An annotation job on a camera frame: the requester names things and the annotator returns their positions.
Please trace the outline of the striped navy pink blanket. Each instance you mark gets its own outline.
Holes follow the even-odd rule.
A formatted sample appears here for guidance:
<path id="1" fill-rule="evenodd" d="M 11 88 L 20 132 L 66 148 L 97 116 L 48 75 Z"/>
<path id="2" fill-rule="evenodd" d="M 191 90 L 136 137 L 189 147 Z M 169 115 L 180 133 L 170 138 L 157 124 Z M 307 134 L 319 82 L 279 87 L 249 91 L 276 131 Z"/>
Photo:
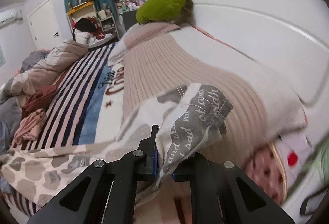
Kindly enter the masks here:
<path id="1" fill-rule="evenodd" d="M 124 67 L 121 61 L 108 67 L 114 46 L 88 51 L 50 84 L 57 93 L 35 141 L 13 141 L 31 95 L 1 103 L 1 193 L 25 215 L 33 216 L 96 159 L 119 158 L 107 152 L 124 114 Z"/>

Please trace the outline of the pink checked garment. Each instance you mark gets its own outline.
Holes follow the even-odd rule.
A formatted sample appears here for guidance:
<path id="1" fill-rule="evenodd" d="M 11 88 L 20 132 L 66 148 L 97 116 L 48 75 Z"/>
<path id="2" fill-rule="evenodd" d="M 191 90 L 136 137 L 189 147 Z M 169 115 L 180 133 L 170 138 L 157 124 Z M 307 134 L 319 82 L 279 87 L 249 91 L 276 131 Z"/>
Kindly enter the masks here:
<path id="1" fill-rule="evenodd" d="M 25 141 L 38 139 L 45 122 L 46 112 L 42 108 L 23 118 L 13 137 L 14 143 L 20 145 Z"/>

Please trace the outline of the dark red garment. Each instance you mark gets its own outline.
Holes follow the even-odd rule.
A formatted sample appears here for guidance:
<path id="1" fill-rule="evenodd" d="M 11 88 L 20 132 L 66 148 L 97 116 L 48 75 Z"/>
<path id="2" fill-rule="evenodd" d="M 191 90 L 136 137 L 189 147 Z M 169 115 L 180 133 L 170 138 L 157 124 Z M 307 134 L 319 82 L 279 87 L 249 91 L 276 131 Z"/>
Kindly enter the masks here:
<path id="1" fill-rule="evenodd" d="M 22 108 L 22 119 L 35 112 L 38 109 L 47 110 L 53 97 L 57 93 L 57 86 L 47 85 L 41 87 L 36 93 L 31 95 Z"/>

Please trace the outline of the beige grey duvet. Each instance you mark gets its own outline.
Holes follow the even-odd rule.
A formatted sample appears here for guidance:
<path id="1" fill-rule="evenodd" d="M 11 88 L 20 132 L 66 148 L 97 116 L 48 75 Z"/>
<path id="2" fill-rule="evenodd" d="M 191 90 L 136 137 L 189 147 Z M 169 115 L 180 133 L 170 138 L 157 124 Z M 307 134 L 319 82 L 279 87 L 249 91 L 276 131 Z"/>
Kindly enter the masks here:
<path id="1" fill-rule="evenodd" d="M 64 70 L 88 53 L 88 47 L 73 40 L 65 40 L 53 48 L 45 59 L 30 70 L 10 79 L 1 92 L 1 103 L 17 95 L 32 95 L 50 85 Z"/>

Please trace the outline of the white door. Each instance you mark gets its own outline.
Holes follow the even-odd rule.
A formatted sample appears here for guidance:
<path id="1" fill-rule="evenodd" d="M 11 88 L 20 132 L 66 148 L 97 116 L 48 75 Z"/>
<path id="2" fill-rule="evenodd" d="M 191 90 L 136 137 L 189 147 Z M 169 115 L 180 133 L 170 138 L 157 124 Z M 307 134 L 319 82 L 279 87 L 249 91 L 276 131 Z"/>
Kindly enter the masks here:
<path id="1" fill-rule="evenodd" d="M 51 0 L 46 0 L 35 9 L 28 21 L 38 49 L 51 50 L 63 41 Z"/>

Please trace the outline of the yellow white shelf unit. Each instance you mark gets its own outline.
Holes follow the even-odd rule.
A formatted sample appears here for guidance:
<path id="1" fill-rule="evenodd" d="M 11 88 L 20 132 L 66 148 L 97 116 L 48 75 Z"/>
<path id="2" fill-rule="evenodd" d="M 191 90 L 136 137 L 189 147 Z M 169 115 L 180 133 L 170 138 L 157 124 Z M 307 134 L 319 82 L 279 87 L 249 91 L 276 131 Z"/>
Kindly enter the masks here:
<path id="1" fill-rule="evenodd" d="M 90 47 L 96 43 L 117 42 L 120 39 L 114 15 L 110 9 L 98 11 L 94 0 L 73 6 L 66 13 L 73 39 Z"/>

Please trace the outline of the white bed headboard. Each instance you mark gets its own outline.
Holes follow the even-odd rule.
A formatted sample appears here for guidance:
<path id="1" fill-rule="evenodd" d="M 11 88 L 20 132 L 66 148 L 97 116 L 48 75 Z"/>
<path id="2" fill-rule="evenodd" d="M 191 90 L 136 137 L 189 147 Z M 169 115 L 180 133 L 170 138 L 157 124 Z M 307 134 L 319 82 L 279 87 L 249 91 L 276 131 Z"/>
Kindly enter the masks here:
<path id="1" fill-rule="evenodd" d="M 324 0 L 192 0 L 173 36 L 193 57 L 237 76 L 262 105 L 246 110 L 202 150 L 250 173 L 295 223 L 307 223 L 328 190 L 328 6 Z"/>

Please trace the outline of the green plush toy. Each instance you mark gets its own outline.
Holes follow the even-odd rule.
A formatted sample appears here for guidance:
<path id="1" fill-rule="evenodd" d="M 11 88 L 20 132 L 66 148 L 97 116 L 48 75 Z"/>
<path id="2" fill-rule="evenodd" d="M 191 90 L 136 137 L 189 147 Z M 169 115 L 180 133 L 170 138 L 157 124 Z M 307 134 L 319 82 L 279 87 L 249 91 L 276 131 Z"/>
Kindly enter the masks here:
<path id="1" fill-rule="evenodd" d="M 136 21 L 139 24 L 173 21 L 181 15 L 189 17 L 192 8 L 192 0 L 148 0 L 137 10 Z"/>

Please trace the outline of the white air conditioner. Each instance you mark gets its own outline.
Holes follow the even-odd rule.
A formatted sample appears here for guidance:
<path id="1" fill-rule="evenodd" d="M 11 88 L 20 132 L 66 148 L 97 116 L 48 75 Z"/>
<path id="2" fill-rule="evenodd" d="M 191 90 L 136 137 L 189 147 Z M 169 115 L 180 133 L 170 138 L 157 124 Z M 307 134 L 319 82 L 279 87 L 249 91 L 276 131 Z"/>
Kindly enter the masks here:
<path id="1" fill-rule="evenodd" d="M 23 16 L 20 10 L 7 10 L 0 13 L 0 26 L 8 25 L 14 21 L 23 20 Z"/>

